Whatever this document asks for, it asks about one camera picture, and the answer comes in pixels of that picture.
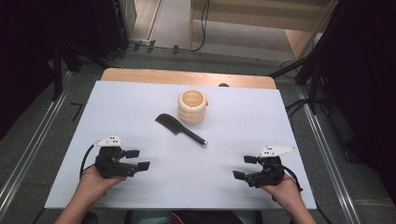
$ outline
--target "robotic device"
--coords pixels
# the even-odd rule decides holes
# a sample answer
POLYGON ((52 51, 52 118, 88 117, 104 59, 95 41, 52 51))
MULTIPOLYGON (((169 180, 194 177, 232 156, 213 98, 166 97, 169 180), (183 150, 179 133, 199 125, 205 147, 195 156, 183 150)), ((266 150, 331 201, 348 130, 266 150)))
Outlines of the robotic device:
POLYGON ((116 135, 110 136, 104 140, 94 143, 85 154, 81 164, 81 177, 84 172, 84 163, 93 147, 100 147, 99 154, 96 156, 94 166, 103 178, 111 176, 134 176, 137 172, 147 171, 149 161, 139 162, 138 164, 129 164, 120 162, 120 159, 137 158, 139 150, 122 150, 122 142, 116 135))
POLYGON ((250 187, 277 185, 283 179, 285 170, 294 178, 297 188, 302 191, 297 176, 292 170, 282 165, 279 155, 294 151, 294 147, 266 147, 258 157, 245 156, 246 163, 260 164, 262 170, 253 174, 233 171, 235 179, 244 180, 250 187))

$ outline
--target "metal floor strip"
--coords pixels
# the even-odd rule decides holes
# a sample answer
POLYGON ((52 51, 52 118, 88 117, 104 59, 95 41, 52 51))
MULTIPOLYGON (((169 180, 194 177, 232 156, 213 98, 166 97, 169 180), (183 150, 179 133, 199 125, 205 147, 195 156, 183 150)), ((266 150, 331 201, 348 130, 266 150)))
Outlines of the metal floor strip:
POLYGON ((35 158, 35 154, 39 150, 52 122, 58 114, 59 109, 64 102, 64 98, 69 90, 70 83, 73 81, 73 79, 74 75, 71 72, 67 72, 64 75, 64 91, 61 93, 57 101, 54 101, 50 104, 46 115, 38 125, 35 134, 23 152, 18 164, 15 166, 14 171, 11 173, 11 176, 8 178, 6 184, 2 187, 0 192, 0 221, 6 214, 12 199, 14 198, 23 178, 25 177, 30 165, 35 158))
MULTIPOLYGON (((307 99, 308 96, 305 90, 297 86, 297 92, 301 99, 307 99)), ((320 153, 323 157, 324 163, 326 164, 327 171, 332 180, 332 184, 337 194, 338 201, 341 204, 344 215, 346 216, 346 221, 350 224, 361 223, 359 215, 356 211, 355 205, 349 196, 347 186, 341 174, 335 164, 334 158, 332 157, 332 152, 320 128, 320 124, 316 115, 314 115, 308 105, 304 105, 305 114, 308 117, 309 123, 311 125, 314 136, 317 139, 320 153)))

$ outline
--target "knife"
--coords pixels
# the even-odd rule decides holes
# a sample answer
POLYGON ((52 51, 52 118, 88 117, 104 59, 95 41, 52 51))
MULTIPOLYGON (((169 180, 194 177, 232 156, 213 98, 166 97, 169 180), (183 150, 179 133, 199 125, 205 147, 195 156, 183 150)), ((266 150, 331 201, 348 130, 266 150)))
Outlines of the knife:
POLYGON ((201 144, 203 147, 206 147, 207 145, 207 142, 203 138, 201 138, 200 136, 196 135, 195 133, 184 127, 180 123, 180 121, 178 121, 171 115, 161 114, 155 119, 155 121, 161 123, 161 125, 169 129, 169 131, 171 131, 174 134, 185 133, 190 138, 201 144))

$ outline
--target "hand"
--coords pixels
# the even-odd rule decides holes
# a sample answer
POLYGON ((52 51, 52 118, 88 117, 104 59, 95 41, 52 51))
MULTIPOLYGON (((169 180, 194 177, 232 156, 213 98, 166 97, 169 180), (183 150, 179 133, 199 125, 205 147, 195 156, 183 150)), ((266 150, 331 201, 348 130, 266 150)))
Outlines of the hand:
POLYGON ((108 189, 119 184, 126 177, 102 178, 94 166, 88 168, 78 182, 73 198, 62 211, 56 223, 81 223, 94 203, 106 194, 108 189))
POLYGON ((276 186, 262 186, 282 206, 294 223, 316 223, 305 207, 300 191, 294 179, 284 175, 282 181, 276 186))

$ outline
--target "person's right arm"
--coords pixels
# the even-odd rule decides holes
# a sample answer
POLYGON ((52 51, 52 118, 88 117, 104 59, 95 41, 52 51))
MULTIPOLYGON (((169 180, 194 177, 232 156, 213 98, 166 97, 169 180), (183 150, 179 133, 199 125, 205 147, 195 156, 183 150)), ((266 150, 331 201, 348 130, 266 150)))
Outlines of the person's right arm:
POLYGON ((282 206, 295 224, 317 223, 306 209, 300 191, 289 175, 283 176, 283 180, 276 186, 262 186, 262 189, 270 193, 282 206))

